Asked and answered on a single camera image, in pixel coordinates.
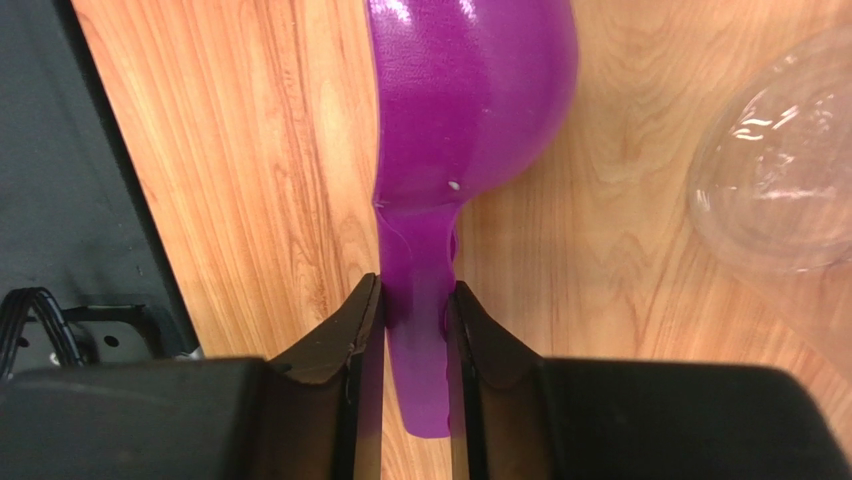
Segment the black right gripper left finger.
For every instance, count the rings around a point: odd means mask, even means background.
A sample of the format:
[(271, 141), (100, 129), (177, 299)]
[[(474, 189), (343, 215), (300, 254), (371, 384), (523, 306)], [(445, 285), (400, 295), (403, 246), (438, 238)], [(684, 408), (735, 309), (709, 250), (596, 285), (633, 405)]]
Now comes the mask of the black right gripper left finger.
[(5, 479), (375, 479), (381, 284), (273, 359), (30, 371), (1, 390)]

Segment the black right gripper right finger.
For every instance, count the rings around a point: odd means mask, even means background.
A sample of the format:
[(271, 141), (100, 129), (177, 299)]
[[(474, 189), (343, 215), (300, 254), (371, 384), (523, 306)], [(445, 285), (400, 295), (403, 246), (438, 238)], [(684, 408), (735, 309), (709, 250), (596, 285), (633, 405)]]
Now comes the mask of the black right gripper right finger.
[(456, 479), (847, 479), (808, 392), (751, 365), (544, 357), (465, 283), (447, 305)]

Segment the clear plastic cup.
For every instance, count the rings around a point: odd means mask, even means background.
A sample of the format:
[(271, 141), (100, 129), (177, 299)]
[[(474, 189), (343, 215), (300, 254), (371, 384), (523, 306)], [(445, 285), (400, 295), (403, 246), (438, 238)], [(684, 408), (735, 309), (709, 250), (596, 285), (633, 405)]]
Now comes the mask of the clear plastic cup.
[(849, 373), (849, 26), (796, 45), (732, 98), (695, 153), (687, 199), (711, 253)]

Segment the purple plastic scoop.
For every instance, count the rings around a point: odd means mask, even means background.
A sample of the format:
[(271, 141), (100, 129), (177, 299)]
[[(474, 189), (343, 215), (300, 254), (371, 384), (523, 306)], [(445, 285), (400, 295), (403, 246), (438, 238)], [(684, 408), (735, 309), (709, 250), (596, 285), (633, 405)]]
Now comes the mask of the purple plastic scoop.
[(406, 431), (445, 438), (456, 221), (558, 132), (578, 75), (574, 16), (566, 1), (371, 1), (367, 17), (392, 375)]

